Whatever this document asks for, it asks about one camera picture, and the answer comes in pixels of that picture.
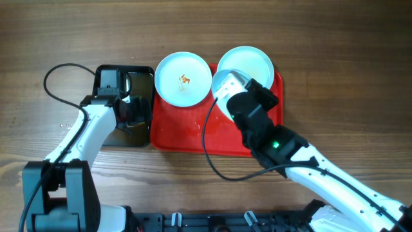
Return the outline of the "light blue plate front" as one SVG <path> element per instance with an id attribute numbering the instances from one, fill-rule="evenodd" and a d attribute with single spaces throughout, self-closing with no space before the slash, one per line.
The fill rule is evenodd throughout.
<path id="1" fill-rule="evenodd" d="M 212 77 L 213 98 L 217 99 L 217 107 L 230 121 L 233 119 L 227 109 L 227 103 L 235 94 L 246 92 L 246 85 L 250 80 L 251 77 L 247 73 L 237 69 L 220 70 Z"/>

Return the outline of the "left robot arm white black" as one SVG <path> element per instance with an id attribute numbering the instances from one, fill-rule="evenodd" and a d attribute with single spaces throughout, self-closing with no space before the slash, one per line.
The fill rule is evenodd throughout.
<path id="1" fill-rule="evenodd" d="M 91 167 L 117 128 L 151 121 L 151 103 L 133 97 L 86 96 L 67 136 L 42 161 L 23 168 L 24 209 L 20 231 L 138 231 L 129 206 L 100 203 Z"/>

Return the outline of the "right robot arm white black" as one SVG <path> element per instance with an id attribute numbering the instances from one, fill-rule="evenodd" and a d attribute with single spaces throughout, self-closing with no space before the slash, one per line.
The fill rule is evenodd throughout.
<path id="1" fill-rule="evenodd" d="M 373 191 L 330 162 L 296 132 L 268 117 L 271 97 L 229 97 L 227 109 L 243 144 L 265 169 L 305 186 L 364 231 L 411 231 L 411 208 Z"/>

